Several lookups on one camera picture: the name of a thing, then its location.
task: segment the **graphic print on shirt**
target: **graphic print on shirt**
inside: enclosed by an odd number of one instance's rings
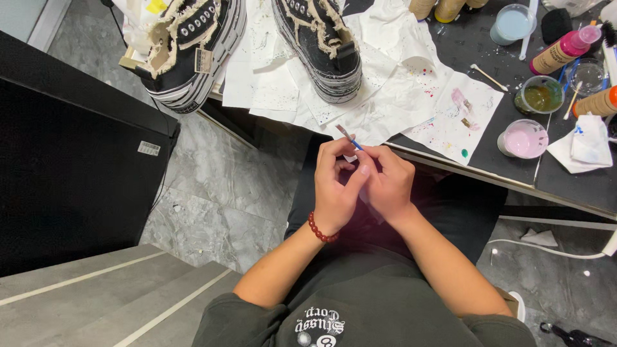
[[[305,319],[297,319],[298,344],[302,347],[334,347],[342,339],[345,322],[334,310],[311,307]]]

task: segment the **pink paint bottle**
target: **pink paint bottle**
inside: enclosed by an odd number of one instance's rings
[[[529,69],[536,75],[548,75],[585,54],[601,35],[600,28],[595,25],[573,30],[532,59],[529,62]]]

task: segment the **barcode sticker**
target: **barcode sticker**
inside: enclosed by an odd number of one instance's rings
[[[210,73],[210,66],[212,65],[213,54],[211,51],[205,49],[196,48],[195,52],[195,72],[197,73]]]
[[[157,146],[156,144],[148,143],[145,141],[142,141],[139,144],[139,148],[137,149],[137,152],[150,154],[151,156],[155,156],[155,157],[159,155],[159,151],[160,151],[160,146]]]

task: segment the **hand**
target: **hand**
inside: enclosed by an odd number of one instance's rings
[[[315,169],[314,219],[315,225],[326,236],[334,235],[347,224],[354,214],[358,193],[368,179],[370,168],[367,164],[375,166],[369,156],[364,156],[347,185],[340,184],[338,176],[341,169],[350,170],[354,166],[337,161],[336,157],[341,154],[353,156],[359,152],[354,152],[354,145],[347,138],[326,142],[319,147]]]
[[[412,210],[410,201],[412,193],[413,176],[416,168],[412,163],[401,159],[387,146],[363,146],[364,152],[358,151],[358,159],[370,156],[379,161],[383,167],[378,172],[375,163],[371,161],[369,167],[371,175],[366,185],[366,195],[371,205],[379,212],[388,223],[392,223]]]

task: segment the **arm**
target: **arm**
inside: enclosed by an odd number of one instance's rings
[[[371,165],[367,193],[371,205],[403,237],[433,290],[457,316],[501,314],[512,316],[497,290],[477,268],[437,231],[409,200],[415,168],[386,146],[364,147],[379,160]]]
[[[347,138],[322,144],[317,156],[314,219],[319,231],[326,236],[334,235],[347,224],[354,213],[358,193],[368,178],[366,162],[374,165],[373,160],[365,156],[358,170],[343,186],[338,182],[338,173],[341,169],[355,167],[346,161],[336,161],[341,154],[354,155],[354,146]],[[295,234],[253,265],[233,293],[244,301],[265,308],[282,303],[323,245],[308,223],[304,223]]]

